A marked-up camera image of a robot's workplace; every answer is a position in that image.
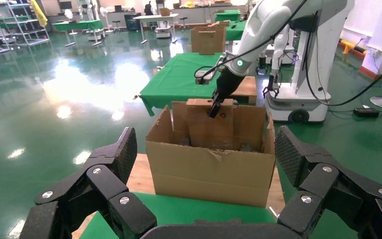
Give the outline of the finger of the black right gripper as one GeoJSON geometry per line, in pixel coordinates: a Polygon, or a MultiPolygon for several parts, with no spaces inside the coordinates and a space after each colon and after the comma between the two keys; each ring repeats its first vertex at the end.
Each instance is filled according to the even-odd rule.
{"type": "Polygon", "coordinates": [[[208,116],[214,119],[221,109],[221,104],[223,103],[223,99],[216,98],[216,99],[212,99],[211,102],[212,102],[212,105],[208,112],[208,116]]]}

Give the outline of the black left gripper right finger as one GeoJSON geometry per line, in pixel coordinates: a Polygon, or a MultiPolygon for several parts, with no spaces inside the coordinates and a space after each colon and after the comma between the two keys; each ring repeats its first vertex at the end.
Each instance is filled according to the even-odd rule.
{"type": "Polygon", "coordinates": [[[276,136],[275,156],[296,188],[279,225],[307,239],[330,210],[358,238],[382,239],[382,184],[344,167],[323,147],[302,142],[285,125],[276,136]]]}

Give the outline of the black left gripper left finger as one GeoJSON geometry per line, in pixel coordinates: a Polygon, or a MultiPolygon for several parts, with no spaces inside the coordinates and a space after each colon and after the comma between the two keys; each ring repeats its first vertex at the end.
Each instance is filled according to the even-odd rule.
{"type": "Polygon", "coordinates": [[[155,215],[127,187],[137,156],[135,129],[95,149],[76,172],[39,192],[22,239],[70,239],[88,215],[99,212],[120,239],[138,239],[156,226],[155,215]]]}

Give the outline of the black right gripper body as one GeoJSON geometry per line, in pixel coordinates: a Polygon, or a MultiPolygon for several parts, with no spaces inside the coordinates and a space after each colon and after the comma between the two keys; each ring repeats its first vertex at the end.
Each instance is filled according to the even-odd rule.
{"type": "Polygon", "coordinates": [[[244,76],[235,75],[229,68],[225,67],[216,80],[214,101],[223,102],[237,90],[244,78],[244,76]]]}

